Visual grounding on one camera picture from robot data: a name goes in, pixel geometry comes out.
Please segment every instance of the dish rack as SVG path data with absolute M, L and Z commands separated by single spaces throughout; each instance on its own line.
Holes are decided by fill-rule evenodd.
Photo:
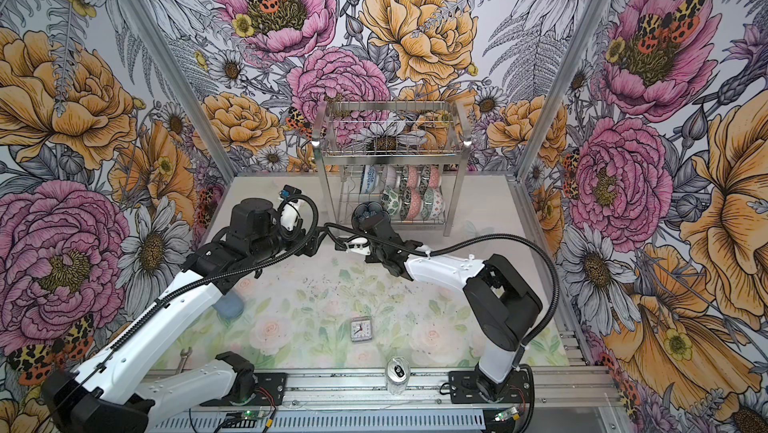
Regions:
M 375 192 L 360 193 L 360 181 L 366 165 L 374 166 L 379 178 L 385 165 L 399 166 L 398 174 L 402 174 L 402 167 L 408 165 L 438 165 L 441 174 L 445 165 L 457 165 L 450 200 L 437 219 L 408 221 L 392 218 L 396 229 L 442 227 L 443 235 L 449 236 L 472 150 L 467 110 L 465 104 L 446 101 L 321 101 L 312 125 L 312 149 L 320 173 L 323 199 L 331 218 L 337 223 L 349 225 L 352 211 L 360 203 L 380 201 L 381 185 Z M 385 119 L 359 120 L 358 117 L 362 117 L 359 112 L 368 112 L 365 117 Z M 368 133 L 384 134 L 372 140 L 361 140 L 363 129 Z M 357 131 L 356 139 L 351 140 L 347 135 L 340 142 L 337 130 Z M 427 142 L 424 144 L 413 145 L 407 139 L 398 139 L 399 135 L 419 130 L 426 132 Z M 331 194 L 327 166 L 339 167 L 341 189 L 336 198 Z

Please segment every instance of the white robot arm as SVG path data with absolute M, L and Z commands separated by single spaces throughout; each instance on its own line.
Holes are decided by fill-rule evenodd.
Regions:
M 265 199 L 244 200 L 233 209 L 226 240 L 219 237 L 191 255 L 184 271 L 129 329 L 74 371 L 55 371 L 48 377 L 42 397 L 60 431 L 144 431 L 205 401 L 227 399 L 237 403 L 254 393 L 257 385 L 253 365 L 232 352 L 218 355 L 201 369 L 160 383 L 141 380 L 177 337 L 242 276 L 254 271 L 254 265 L 264 264 L 283 249 L 291 254 L 316 253 L 325 234 L 310 239 L 303 235 L 298 217 L 298 201 L 302 199 L 295 198 L 302 195 L 297 191 L 287 186 L 277 211 Z M 311 200 L 302 198 L 316 212 Z M 523 334 L 542 310 L 538 297 L 502 256 L 481 261 L 472 255 L 464 259 L 406 254 L 413 246 L 417 247 L 414 253 L 428 254 L 429 250 L 417 242 L 403 242 L 384 217 L 371 217 L 360 229 L 357 233 L 378 241 L 369 239 L 366 245 L 360 238 L 353 238 L 342 243 L 331 237 L 338 249 L 365 253 L 367 263 L 382 263 L 391 274 L 466 294 L 488 336 L 478 366 L 478 377 L 485 383 L 481 385 L 478 379 L 478 389 L 491 400 L 513 367 L 514 352 Z M 243 265 L 252 268 L 238 269 Z M 493 293 L 492 286 L 504 288 L 501 298 Z

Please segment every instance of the clock face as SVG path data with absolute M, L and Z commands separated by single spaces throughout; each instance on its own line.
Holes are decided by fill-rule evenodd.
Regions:
M 354 318 L 350 323 L 350 335 L 353 342 L 368 342 L 373 339 L 373 328 L 371 319 Z

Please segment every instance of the black mounting plate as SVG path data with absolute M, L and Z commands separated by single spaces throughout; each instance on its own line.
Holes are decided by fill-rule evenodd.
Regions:
M 466 405 L 468 403 L 485 403 L 485 399 L 480 396 L 477 387 L 477 371 L 449 371 L 448 383 L 451 386 L 451 403 L 454 405 Z M 528 395 L 525 385 L 532 383 L 526 370 L 512 370 L 504 382 L 504 387 L 500 391 L 500 400 L 497 403 L 522 403 L 520 391 Z
M 254 372 L 254 380 L 257 388 L 265 389 L 275 401 L 275 406 L 283 404 L 283 394 L 285 393 L 287 373 L 262 373 Z M 227 400 L 210 400 L 201 406 L 269 406 L 270 400 L 259 391 L 255 391 L 251 398 L 243 404 L 235 405 Z

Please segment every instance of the wrench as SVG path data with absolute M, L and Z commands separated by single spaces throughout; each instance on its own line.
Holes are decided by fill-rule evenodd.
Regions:
M 184 366 L 187 364 L 187 360 L 189 359 L 190 355 L 192 354 L 192 348 L 189 347 L 187 349 L 183 349 L 179 352 L 179 355 L 181 356 L 181 359 L 179 360 L 179 365 L 176 367 L 176 374 L 178 375 L 181 371 L 184 370 Z

